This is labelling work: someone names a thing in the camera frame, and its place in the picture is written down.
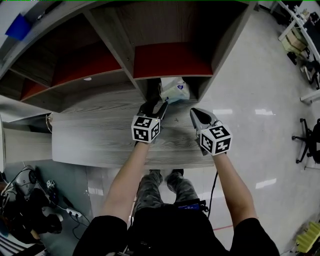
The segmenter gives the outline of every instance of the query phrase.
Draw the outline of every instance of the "camouflage pants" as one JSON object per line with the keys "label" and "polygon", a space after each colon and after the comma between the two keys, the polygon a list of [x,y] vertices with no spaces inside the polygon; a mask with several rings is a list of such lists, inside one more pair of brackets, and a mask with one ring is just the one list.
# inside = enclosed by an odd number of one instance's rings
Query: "camouflage pants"
{"label": "camouflage pants", "polygon": [[[166,177],[168,188],[176,194],[175,202],[197,199],[197,193],[190,180],[181,176],[179,172],[172,172]],[[168,203],[161,199],[159,186],[163,181],[160,170],[151,170],[150,174],[145,175],[136,195],[136,201],[133,208],[133,214],[142,208],[158,208]]]}

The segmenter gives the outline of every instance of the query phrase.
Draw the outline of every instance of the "blue label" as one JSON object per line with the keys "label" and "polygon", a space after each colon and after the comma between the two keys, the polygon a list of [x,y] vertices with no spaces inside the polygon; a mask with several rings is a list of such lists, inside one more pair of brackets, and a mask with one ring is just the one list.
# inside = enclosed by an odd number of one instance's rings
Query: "blue label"
{"label": "blue label", "polygon": [[185,206],[179,206],[179,209],[187,209],[187,210],[199,210],[199,204],[191,204],[191,205],[185,205]]}

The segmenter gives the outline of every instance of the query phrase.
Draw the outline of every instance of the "black shirt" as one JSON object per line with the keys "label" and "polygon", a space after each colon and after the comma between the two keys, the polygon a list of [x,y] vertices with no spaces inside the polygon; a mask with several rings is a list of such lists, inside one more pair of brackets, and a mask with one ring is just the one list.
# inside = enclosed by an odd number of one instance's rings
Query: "black shirt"
{"label": "black shirt", "polygon": [[128,231],[120,218],[95,217],[73,256],[105,256],[123,252],[127,245],[134,255],[279,255],[256,218],[245,219],[236,226],[232,247],[227,251],[202,211],[167,205],[137,211]]}

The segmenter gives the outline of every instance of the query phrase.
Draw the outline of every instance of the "white desk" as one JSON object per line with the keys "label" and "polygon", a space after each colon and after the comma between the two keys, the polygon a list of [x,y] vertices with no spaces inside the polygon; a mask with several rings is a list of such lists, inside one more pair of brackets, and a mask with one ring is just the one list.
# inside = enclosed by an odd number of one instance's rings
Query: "white desk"
{"label": "white desk", "polygon": [[[281,41],[287,35],[287,33],[297,24],[300,27],[301,33],[303,34],[305,40],[308,43],[310,51],[315,56],[315,60],[317,60],[320,63],[320,54],[311,37],[307,33],[307,29],[303,27],[305,22],[302,19],[298,18],[297,15],[292,10],[290,10],[288,6],[285,5],[282,1],[278,1],[277,3],[281,5],[288,13],[290,13],[291,17],[293,18],[291,24],[283,31],[283,33],[278,37],[278,39]],[[300,101],[310,102],[311,99],[317,98],[317,96],[320,96],[320,90],[313,91],[307,95],[300,97]]]}

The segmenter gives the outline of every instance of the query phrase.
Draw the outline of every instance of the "red line on floor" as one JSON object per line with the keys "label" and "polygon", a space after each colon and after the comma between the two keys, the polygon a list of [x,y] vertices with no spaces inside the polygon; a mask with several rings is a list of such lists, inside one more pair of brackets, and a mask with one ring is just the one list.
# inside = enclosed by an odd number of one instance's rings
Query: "red line on floor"
{"label": "red line on floor", "polygon": [[223,230],[223,229],[227,229],[227,228],[231,228],[231,227],[233,227],[233,225],[217,227],[217,228],[214,228],[214,229],[213,229],[213,231],[216,231],[216,230]]}

